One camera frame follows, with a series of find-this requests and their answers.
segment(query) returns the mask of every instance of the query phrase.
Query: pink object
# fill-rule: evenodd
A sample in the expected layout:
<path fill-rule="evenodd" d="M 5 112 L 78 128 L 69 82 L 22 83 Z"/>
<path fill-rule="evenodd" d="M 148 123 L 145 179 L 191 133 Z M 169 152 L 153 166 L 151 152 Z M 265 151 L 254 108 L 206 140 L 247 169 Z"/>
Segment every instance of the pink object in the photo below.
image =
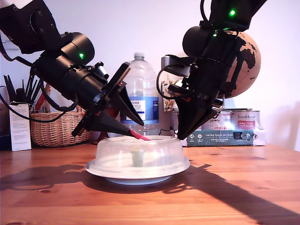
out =
<path fill-rule="evenodd" d="M 145 141 L 151 141 L 149 138 L 144 137 L 143 135 L 140 135 L 136 132 L 134 132 L 132 129 L 130 129 L 130 133 L 136 138 L 136 139 L 143 139 Z"/>

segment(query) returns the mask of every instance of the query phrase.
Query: black cable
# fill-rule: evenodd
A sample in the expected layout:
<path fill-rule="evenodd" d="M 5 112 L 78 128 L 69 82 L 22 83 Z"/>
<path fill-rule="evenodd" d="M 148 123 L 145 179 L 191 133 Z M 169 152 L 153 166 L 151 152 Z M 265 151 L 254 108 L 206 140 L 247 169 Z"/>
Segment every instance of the black cable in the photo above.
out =
<path fill-rule="evenodd" d="M 34 71 L 35 69 L 32 67 L 30 69 L 30 76 L 34 76 Z M 41 85 L 41 90 L 42 90 L 42 93 L 45 97 L 45 99 L 47 100 L 47 102 L 49 102 L 49 104 L 56 110 L 58 111 L 61 111 L 61 112 L 69 112 L 69 111 L 72 111 L 76 108 L 76 106 L 78 105 L 78 96 L 76 95 L 76 93 L 74 93 L 75 95 L 75 100 L 74 100 L 74 103 L 69 106 L 69 107 L 66 107 L 66 106 L 59 106 L 52 98 L 50 98 L 50 96 L 47 94 L 46 90 L 45 90 L 45 87 L 44 87 L 44 80 L 42 78 L 40 78 L 40 82 L 42 83 Z"/>
<path fill-rule="evenodd" d="M 38 122 L 38 123 L 52 123 L 56 120 L 58 120 L 60 117 L 62 117 L 66 112 L 63 112 L 61 115 L 59 115 L 58 117 L 52 119 L 52 120 L 36 120 L 30 117 L 26 117 L 23 116 L 22 114 L 18 113 L 17 111 L 15 111 L 12 107 L 9 106 L 9 104 L 7 104 L 7 102 L 4 100 L 4 98 L 2 97 L 2 95 L 0 94 L 0 99 L 3 102 L 3 104 L 10 110 L 12 111 L 14 114 L 22 117 L 23 119 L 29 120 L 29 121 L 33 121 L 33 122 Z"/>
<path fill-rule="evenodd" d="M 162 69 L 159 71 L 159 73 L 158 73 L 158 75 L 157 75 L 157 78 L 156 78 L 156 89 L 157 89 L 158 93 L 160 94 L 160 96 L 163 97 L 163 98 L 165 98 L 165 99 L 175 99 L 175 97 L 168 97 L 168 96 L 165 96 L 165 95 L 162 93 L 162 91 L 161 91 L 160 88 L 159 88 L 159 78 L 160 78 L 160 75 L 162 74 L 162 72 L 165 71 L 165 69 L 167 69 L 167 68 L 169 68 L 169 67 L 173 67 L 173 66 L 175 66 L 175 65 L 168 65 L 168 66 L 162 68 Z"/>
<path fill-rule="evenodd" d="M 168 131 L 171 131 L 171 130 L 174 132 L 174 134 L 176 134 L 176 135 L 177 135 L 177 133 L 175 132 L 175 129 L 174 129 L 173 127 L 170 127 L 170 129 L 169 129 L 169 130 L 160 129 L 160 132 L 159 132 L 159 134 L 158 134 L 158 135 L 161 135 L 161 132 L 162 132 L 162 131 L 168 132 Z"/>
<path fill-rule="evenodd" d="M 201 0 L 200 2 L 200 12 L 201 12 L 201 16 L 203 18 L 203 20 L 205 22 L 207 22 L 210 26 L 212 26 L 212 28 L 215 30 L 215 28 L 213 27 L 213 25 L 209 22 L 209 20 L 207 19 L 206 15 L 205 15 L 205 11 L 204 11 L 204 0 Z"/>
<path fill-rule="evenodd" d="M 159 132 L 159 134 L 158 134 L 158 135 L 161 135 L 161 132 L 162 132 L 162 131 L 166 131 L 166 132 L 168 132 L 168 131 L 171 131 L 171 130 L 173 130 L 173 129 L 169 129 L 169 130 L 160 129 L 160 132 Z"/>
<path fill-rule="evenodd" d="M 13 59 L 10 58 L 9 55 L 6 53 L 5 48 L 3 46 L 2 39 L 1 39 L 1 34 L 0 34 L 0 51 L 1 51 L 1 54 L 3 55 L 3 57 L 6 60 L 10 61 L 10 62 L 17 60 L 20 63 L 22 63 L 22 64 L 24 64 L 24 65 L 26 65 L 28 67 L 32 67 L 33 66 L 33 64 L 31 62 L 28 62 L 26 59 L 24 59 L 24 58 L 22 58 L 20 56 L 17 56 L 17 57 L 15 57 Z"/>

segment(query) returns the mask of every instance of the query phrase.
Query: globe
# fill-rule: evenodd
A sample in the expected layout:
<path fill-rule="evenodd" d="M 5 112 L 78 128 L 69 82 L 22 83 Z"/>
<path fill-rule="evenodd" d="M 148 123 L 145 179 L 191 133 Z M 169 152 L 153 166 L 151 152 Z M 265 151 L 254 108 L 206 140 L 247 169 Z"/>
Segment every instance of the globe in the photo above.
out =
<path fill-rule="evenodd" d="M 236 82 L 236 90 L 233 90 L 233 92 L 226 96 L 226 98 L 238 96 L 239 94 L 248 90 L 257 79 L 259 70 L 261 68 L 261 54 L 255 41 L 244 32 L 240 32 L 239 37 L 246 41 L 246 45 L 242 46 L 240 50 L 245 59 Z M 237 60 L 230 69 L 227 79 L 228 82 L 231 81 L 236 64 Z"/>

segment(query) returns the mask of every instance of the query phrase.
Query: bottle cap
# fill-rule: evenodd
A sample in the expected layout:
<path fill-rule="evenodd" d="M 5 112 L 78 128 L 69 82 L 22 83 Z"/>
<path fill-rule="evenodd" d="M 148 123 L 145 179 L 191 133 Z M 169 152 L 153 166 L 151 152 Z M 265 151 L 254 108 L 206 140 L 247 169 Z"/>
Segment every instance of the bottle cap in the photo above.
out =
<path fill-rule="evenodd" d="M 135 57 L 135 60 L 144 60 L 145 54 L 142 52 L 135 52 L 134 57 Z"/>

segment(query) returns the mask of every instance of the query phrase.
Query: plastic water bottle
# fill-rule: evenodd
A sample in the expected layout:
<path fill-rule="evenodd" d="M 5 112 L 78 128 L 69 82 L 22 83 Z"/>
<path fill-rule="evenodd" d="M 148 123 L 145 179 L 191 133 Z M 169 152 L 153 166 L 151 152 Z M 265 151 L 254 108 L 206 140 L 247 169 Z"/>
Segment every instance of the plastic water bottle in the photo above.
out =
<path fill-rule="evenodd" d="M 134 54 L 135 60 L 130 62 L 130 71 L 124 79 L 131 103 L 144 126 L 133 122 L 125 115 L 120 115 L 120 122 L 141 135 L 158 135 L 158 92 L 156 90 L 156 73 L 144 60 L 141 52 Z"/>

